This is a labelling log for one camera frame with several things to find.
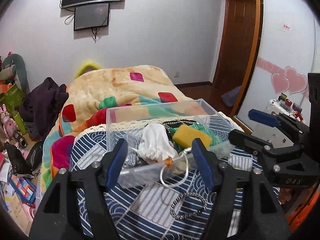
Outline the yellow sponge block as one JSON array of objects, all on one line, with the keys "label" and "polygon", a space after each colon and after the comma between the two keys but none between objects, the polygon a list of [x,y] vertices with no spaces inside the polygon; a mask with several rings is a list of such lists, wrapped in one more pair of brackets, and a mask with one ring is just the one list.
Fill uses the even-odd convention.
[{"label": "yellow sponge block", "polygon": [[181,125],[172,136],[173,141],[183,148],[191,147],[193,140],[197,138],[202,141],[206,148],[213,142],[212,138],[206,133],[185,124]]}]

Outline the clear plastic storage box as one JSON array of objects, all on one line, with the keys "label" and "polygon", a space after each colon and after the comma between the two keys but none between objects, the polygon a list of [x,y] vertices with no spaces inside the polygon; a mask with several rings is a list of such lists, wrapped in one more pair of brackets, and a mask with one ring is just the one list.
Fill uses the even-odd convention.
[{"label": "clear plastic storage box", "polygon": [[197,168],[193,155],[172,138],[181,125],[208,135],[208,150],[235,164],[236,148],[228,140],[234,126],[203,99],[111,108],[106,112],[107,149],[119,139],[128,144],[121,187],[185,176]]}]

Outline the white cloth drawstring pouch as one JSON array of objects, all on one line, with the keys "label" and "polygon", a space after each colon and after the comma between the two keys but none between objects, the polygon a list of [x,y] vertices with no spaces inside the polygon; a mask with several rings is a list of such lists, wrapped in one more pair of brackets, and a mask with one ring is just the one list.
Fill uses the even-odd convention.
[{"label": "white cloth drawstring pouch", "polygon": [[164,162],[177,157],[177,151],[171,146],[166,130],[161,124],[148,124],[142,130],[137,154],[145,161]]}]

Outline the grey bag by door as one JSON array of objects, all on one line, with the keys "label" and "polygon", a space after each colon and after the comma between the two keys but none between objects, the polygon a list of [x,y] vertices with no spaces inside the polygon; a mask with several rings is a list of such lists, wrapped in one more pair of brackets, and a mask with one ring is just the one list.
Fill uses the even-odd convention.
[{"label": "grey bag by door", "polygon": [[233,107],[236,100],[237,100],[237,97],[239,95],[239,92],[240,92],[240,89],[241,89],[241,86],[239,87],[236,87],[228,92],[226,92],[225,94],[223,94],[221,96],[221,100],[222,102],[227,106],[227,107]]}]

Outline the black plastic bag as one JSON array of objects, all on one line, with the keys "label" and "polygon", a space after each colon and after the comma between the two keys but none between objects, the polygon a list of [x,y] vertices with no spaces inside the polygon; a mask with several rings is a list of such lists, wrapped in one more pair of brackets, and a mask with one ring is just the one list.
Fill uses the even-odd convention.
[{"label": "black plastic bag", "polygon": [[14,175],[31,179],[34,178],[35,174],[40,170],[42,163],[43,144],[43,141],[35,143],[26,159],[16,146],[8,142],[4,144]]}]

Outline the blue white patterned tablecloth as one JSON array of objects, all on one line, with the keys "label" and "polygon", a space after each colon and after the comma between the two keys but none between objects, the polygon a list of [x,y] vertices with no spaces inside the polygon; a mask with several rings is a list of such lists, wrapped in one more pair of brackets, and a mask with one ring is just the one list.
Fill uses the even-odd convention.
[{"label": "blue white patterned tablecloth", "polygon": [[[70,170],[86,168],[93,160],[100,160],[106,153],[106,127],[89,129],[82,132],[75,141],[71,152]],[[248,170],[261,168],[256,157],[236,147],[234,168]],[[196,193],[206,199],[207,208],[198,215],[185,219],[172,217],[170,209],[180,194]],[[228,236],[237,233],[240,219],[242,189],[236,190],[235,205]],[[85,195],[77,190],[78,208],[82,231],[92,237],[91,226],[87,217]],[[117,184],[109,193],[104,194],[105,202],[121,239],[200,239],[210,212],[217,199],[216,192],[209,192],[198,170],[193,170],[183,184],[175,188],[166,188],[160,182],[148,185],[122,188]],[[176,205],[178,215],[198,211],[203,207],[201,200],[185,197]]]}]

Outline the green cylinder bottle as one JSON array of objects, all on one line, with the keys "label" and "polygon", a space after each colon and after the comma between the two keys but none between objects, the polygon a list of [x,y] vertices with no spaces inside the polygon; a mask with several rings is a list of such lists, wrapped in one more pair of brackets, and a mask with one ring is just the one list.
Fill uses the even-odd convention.
[{"label": "green cylinder bottle", "polygon": [[13,111],[12,116],[18,126],[18,129],[20,130],[21,135],[25,135],[27,133],[27,130],[18,111]]}]

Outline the pink rabbit figurine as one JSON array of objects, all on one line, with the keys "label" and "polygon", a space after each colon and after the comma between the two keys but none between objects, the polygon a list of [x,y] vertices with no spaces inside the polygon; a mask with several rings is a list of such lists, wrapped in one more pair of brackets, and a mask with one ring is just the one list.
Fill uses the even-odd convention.
[{"label": "pink rabbit figurine", "polygon": [[10,117],[5,104],[1,106],[1,123],[3,125],[3,131],[6,136],[6,141],[15,141],[14,145],[18,147],[17,139],[14,137],[14,134],[18,132],[18,126],[15,120]]}]

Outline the dark purple clothing heap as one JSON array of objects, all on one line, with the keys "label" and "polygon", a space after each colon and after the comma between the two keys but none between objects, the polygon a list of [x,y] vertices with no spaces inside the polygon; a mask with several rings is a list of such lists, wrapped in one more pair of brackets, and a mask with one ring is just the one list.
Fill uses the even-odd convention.
[{"label": "dark purple clothing heap", "polygon": [[19,113],[28,133],[33,138],[44,140],[68,98],[67,86],[58,85],[51,77],[27,94]]}]

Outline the beige fleece patchwork blanket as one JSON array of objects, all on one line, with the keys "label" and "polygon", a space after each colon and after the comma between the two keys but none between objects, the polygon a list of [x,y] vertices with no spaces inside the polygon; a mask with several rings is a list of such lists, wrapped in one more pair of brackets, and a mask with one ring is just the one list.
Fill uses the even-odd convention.
[{"label": "beige fleece patchwork blanket", "polygon": [[190,100],[165,71],[150,65],[93,70],[76,78],[67,86],[67,92],[69,98],[43,145],[42,193],[57,174],[52,164],[52,145],[60,138],[76,137],[87,128],[104,124],[108,108]]}]

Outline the green cardboard box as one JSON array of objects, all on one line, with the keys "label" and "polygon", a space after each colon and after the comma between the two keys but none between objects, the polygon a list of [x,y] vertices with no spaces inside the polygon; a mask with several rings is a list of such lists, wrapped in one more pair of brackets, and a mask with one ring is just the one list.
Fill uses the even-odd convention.
[{"label": "green cardboard box", "polygon": [[7,112],[12,114],[19,109],[25,94],[14,84],[5,93],[1,94],[1,106],[5,104]]}]

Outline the grey plush dinosaur toy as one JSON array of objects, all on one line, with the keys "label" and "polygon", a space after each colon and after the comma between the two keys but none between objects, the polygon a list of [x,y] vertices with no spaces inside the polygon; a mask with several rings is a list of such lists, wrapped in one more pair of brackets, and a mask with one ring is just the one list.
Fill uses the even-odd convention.
[{"label": "grey plush dinosaur toy", "polygon": [[7,56],[1,65],[1,80],[13,79],[18,89],[28,92],[27,72],[25,62],[21,55],[11,54]]}]

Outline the yellow fuzzy cushion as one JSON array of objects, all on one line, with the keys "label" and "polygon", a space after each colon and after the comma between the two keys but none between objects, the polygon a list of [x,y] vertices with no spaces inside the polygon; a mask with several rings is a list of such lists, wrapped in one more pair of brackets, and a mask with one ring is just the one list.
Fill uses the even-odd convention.
[{"label": "yellow fuzzy cushion", "polygon": [[74,79],[77,79],[78,77],[82,76],[83,74],[85,74],[87,72],[90,72],[93,70],[100,70],[100,69],[102,69],[102,67],[99,64],[97,64],[96,62],[91,61],[91,60],[86,61],[76,71]]}]

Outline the pink heart wall sticker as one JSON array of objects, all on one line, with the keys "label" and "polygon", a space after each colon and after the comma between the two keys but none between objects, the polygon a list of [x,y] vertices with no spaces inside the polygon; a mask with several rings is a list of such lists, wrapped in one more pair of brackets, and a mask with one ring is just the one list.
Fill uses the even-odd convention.
[{"label": "pink heart wall sticker", "polygon": [[276,94],[288,92],[291,95],[304,92],[308,86],[308,79],[292,66],[287,66],[281,74],[271,75],[271,84]]}]

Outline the small black wall monitor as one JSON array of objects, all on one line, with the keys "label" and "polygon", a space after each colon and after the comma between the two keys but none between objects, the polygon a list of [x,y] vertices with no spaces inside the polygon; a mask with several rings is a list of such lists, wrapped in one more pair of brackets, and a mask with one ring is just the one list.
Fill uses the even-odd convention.
[{"label": "small black wall monitor", "polygon": [[94,3],[75,7],[74,31],[107,27],[110,11],[110,3]]}]

